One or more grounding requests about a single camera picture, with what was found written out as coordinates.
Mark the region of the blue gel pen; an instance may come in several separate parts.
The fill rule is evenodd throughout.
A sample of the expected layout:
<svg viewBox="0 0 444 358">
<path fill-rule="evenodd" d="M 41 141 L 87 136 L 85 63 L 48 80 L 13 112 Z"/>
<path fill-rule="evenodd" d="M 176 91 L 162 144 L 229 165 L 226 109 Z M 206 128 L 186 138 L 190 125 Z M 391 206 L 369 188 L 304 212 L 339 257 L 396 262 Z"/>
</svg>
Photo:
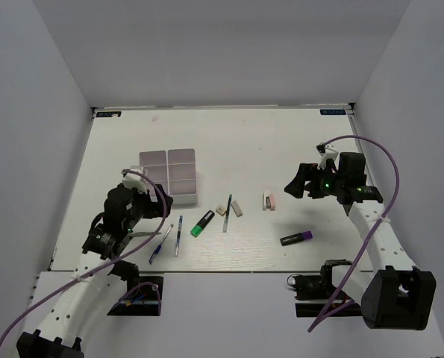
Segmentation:
<svg viewBox="0 0 444 358">
<path fill-rule="evenodd" d="M 177 230 L 177 236 L 176 236 L 176 242 L 175 242 L 175 253 L 174 253 L 175 257 L 178 256 L 178 252 L 179 252 L 182 226 L 183 226 L 183 216 L 180 215 L 179 220 L 178 220 L 178 230 Z"/>
</svg>

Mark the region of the green black highlighter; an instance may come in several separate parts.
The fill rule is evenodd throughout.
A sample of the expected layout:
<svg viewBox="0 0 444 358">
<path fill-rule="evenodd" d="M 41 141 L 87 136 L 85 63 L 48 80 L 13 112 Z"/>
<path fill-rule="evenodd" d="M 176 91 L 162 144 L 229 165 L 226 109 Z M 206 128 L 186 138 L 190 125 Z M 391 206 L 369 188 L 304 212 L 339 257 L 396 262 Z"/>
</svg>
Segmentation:
<svg viewBox="0 0 444 358">
<path fill-rule="evenodd" d="M 208 210 L 204 216 L 195 224 L 195 226 L 190 231 L 190 234 L 193 237 L 198 237 L 201 232 L 207 227 L 207 225 L 211 222 L 215 213 L 212 210 Z"/>
</svg>

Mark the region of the blue ballpoint pen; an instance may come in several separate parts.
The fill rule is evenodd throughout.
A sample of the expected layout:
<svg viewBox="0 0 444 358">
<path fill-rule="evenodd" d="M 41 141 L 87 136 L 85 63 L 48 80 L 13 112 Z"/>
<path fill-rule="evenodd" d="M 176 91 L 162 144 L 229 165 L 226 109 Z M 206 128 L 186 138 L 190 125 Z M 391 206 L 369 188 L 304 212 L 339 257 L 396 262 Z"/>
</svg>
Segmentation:
<svg viewBox="0 0 444 358">
<path fill-rule="evenodd" d="M 149 258 L 149 260 L 148 260 L 149 265 L 152 265 L 152 263 L 153 263 L 153 261 L 154 261 L 154 258 L 159 254 L 159 252 L 160 252 L 160 250 L 161 250 L 161 248 L 162 248 L 162 246 L 163 246 L 163 244 L 164 244 L 166 238 L 167 238 L 168 235 L 171 233 L 173 227 L 174 227 L 174 225 L 171 224 L 171 225 L 167 228 L 165 234 L 163 235 L 162 240 L 160 241 L 159 245 L 155 248 L 155 250 L 152 252 L 152 254 L 151 254 L 151 256 L 150 256 L 150 258 Z"/>
</svg>

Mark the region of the black handled scissors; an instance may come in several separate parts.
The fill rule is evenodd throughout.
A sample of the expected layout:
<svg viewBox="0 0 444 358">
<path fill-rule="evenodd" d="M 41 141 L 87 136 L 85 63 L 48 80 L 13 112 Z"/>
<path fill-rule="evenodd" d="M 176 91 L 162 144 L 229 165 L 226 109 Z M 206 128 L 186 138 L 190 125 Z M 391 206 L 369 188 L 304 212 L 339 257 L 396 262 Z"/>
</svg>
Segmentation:
<svg viewBox="0 0 444 358">
<path fill-rule="evenodd" d="M 156 235 L 159 235 L 160 232 L 146 232 L 146 231 L 140 231 L 140 232 L 130 232 L 128 233 L 127 237 L 129 237 L 130 239 L 133 238 L 149 238 L 149 237 L 153 237 Z"/>
</svg>

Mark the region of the purple black highlighter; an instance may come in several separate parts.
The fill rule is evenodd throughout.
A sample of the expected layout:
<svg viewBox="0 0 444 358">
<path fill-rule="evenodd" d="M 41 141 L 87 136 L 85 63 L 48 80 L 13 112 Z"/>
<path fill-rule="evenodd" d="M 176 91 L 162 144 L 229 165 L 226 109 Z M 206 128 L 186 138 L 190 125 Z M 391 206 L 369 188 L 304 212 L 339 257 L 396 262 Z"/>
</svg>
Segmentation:
<svg viewBox="0 0 444 358">
<path fill-rule="evenodd" d="M 313 234 L 310 231 L 305 231 L 280 238 L 280 243 L 282 246 L 288 246 L 311 240 L 312 238 Z"/>
</svg>

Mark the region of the green gel pen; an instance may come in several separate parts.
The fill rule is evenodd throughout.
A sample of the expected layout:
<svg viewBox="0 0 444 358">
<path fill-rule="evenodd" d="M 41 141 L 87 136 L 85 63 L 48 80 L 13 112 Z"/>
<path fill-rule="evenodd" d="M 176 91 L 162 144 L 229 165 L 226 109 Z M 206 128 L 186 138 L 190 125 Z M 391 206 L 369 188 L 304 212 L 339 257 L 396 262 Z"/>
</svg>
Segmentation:
<svg viewBox="0 0 444 358">
<path fill-rule="evenodd" d="M 228 196 L 228 203 L 225 211 L 225 219 L 222 227 L 222 232 L 227 233 L 228 232 L 228 223 L 229 223 L 229 216 L 231 211 L 231 202 L 232 202 L 232 194 Z"/>
</svg>

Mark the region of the grey eraser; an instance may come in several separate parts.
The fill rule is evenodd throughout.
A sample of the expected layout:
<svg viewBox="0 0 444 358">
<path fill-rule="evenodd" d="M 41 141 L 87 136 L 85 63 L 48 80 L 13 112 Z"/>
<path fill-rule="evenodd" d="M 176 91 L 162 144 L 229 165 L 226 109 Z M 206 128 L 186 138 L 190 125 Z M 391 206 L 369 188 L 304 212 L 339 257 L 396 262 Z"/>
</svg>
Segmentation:
<svg viewBox="0 0 444 358">
<path fill-rule="evenodd" d="M 242 212 L 239 204 L 236 201 L 231 202 L 231 207 L 232 207 L 236 217 L 240 217 L 243 215 L 243 212 Z"/>
</svg>

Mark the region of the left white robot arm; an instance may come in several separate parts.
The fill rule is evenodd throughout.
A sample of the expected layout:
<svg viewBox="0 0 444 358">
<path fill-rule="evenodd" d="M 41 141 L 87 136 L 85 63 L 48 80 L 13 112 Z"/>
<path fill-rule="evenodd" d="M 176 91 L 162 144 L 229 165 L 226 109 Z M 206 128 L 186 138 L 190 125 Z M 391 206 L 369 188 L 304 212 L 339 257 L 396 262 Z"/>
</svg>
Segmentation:
<svg viewBox="0 0 444 358">
<path fill-rule="evenodd" d="M 134 227 L 142 219 L 166 219 L 172 198 L 159 183 L 124 176 L 107 194 L 92 221 L 71 281 L 32 305 L 57 301 L 33 332 L 18 338 L 20 357 L 83 357 L 82 345 L 95 320 L 144 286 L 137 265 L 126 261 Z"/>
</svg>

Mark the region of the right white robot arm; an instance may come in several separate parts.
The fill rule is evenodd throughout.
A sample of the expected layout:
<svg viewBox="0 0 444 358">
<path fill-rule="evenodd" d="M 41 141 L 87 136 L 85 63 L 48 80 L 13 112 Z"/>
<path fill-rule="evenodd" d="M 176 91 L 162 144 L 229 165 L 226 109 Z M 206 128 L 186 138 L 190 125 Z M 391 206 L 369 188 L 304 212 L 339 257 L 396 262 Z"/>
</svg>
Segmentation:
<svg viewBox="0 0 444 358">
<path fill-rule="evenodd" d="M 351 270 L 349 260 L 327 260 L 318 275 L 294 274 L 287 285 L 300 301 L 353 301 L 371 329 L 424 330 L 437 282 L 431 272 L 417 268 L 402 248 L 382 215 L 379 190 L 367 183 L 365 165 L 363 154 L 326 153 L 319 164 L 300 164 L 284 191 L 294 198 L 334 196 L 361 239 L 369 241 L 365 252 L 372 272 Z"/>
</svg>

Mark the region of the right white organizer container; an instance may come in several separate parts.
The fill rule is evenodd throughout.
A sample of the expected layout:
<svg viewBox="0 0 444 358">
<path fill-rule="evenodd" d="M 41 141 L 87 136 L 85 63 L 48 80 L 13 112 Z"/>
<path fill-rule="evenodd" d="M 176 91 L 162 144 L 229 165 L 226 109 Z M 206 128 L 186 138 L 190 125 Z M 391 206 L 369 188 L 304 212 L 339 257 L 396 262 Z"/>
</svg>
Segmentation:
<svg viewBox="0 0 444 358">
<path fill-rule="evenodd" d="M 194 205 L 198 202 L 196 153 L 194 148 L 167 151 L 169 194 L 174 205 Z"/>
</svg>

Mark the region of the white organizer container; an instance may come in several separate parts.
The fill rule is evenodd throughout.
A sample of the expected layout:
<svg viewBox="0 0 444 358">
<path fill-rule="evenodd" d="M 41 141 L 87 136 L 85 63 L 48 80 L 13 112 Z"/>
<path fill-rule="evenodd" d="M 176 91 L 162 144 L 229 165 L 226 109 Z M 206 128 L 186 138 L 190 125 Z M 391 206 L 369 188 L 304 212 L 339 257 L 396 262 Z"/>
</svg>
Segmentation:
<svg viewBox="0 0 444 358">
<path fill-rule="evenodd" d="M 167 151 L 169 194 L 174 205 L 194 205 L 198 202 L 196 153 L 194 148 Z"/>
<path fill-rule="evenodd" d="M 139 153 L 139 160 L 146 170 L 146 176 L 154 183 L 160 184 L 163 191 L 169 194 L 166 151 L 143 151 Z"/>
</svg>

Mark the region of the left white organizer container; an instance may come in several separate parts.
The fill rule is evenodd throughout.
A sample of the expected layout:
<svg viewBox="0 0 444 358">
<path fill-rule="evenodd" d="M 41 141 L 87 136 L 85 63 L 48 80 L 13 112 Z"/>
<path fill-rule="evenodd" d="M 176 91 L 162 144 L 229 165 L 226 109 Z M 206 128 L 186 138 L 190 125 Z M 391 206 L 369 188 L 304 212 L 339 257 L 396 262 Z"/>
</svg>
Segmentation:
<svg viewBox="0 0 444 358">
<path fill-rule="evenodd" d="M 139 153 L 139 160 L 146 170 L 146 176 L 154 183 L 160 184 L 163 191 L 169 194 L 166 151 L 143 151 Z"/>
</svg>

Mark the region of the corner label sticker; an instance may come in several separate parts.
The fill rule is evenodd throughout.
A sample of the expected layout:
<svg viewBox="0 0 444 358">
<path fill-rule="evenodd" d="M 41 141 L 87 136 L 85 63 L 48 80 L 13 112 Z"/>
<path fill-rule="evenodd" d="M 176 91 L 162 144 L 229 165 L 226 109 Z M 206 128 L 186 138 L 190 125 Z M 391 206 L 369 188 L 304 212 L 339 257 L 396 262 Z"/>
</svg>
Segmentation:
<svg viewBox="0 0 444 358">
<path fill-rule="evenodd" d="M 96 118 L 118 118 L 121 115 L 121 111 L 99 111 L 96 113 Z"/>
<path fill-rule="evenodd" d="M 345 109 L 340 108 L 324 108 L 319 110 L 322 116 L 345 116 Z"/>
</svg>

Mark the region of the left corner label sticker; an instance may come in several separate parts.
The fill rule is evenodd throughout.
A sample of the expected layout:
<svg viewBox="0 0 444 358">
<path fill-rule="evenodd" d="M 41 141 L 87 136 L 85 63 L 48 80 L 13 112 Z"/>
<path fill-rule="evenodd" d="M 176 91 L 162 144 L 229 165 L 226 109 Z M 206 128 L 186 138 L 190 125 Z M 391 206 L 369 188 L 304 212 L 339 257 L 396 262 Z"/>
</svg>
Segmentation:
<svg viewBox="0 0 444 358">
<path fill-rule="evenodd" d="M 118 118 L 121 115 L 121 111 L 99 111 L 96 113 L 96 118 Z"/>
</svg>

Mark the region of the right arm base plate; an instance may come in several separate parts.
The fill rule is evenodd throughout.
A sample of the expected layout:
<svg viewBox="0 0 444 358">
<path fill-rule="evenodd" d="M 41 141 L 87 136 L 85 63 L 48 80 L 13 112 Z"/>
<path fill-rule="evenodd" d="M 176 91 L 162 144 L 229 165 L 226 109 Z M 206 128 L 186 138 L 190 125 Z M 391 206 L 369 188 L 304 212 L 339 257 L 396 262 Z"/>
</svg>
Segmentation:
<svg viewBox="0 0 444 358">
<path fill-rule="evenodd" d="M 287 278 L 287 287 L 295 293 L 296 317 L 316 317 L 323 308 L 332 293 L 335 291 L 332 279 L 332 268 L 335 266 L 350 266 L 348 260 L 326 260 L 317 273 L 291 274 Z M 351 301 L 351 298 L 341 291 L 328 312 Z M 352 304 L 334 314 L 333 317 L 361 317 L 361 308 L 358 304 Z"/>
</svg>

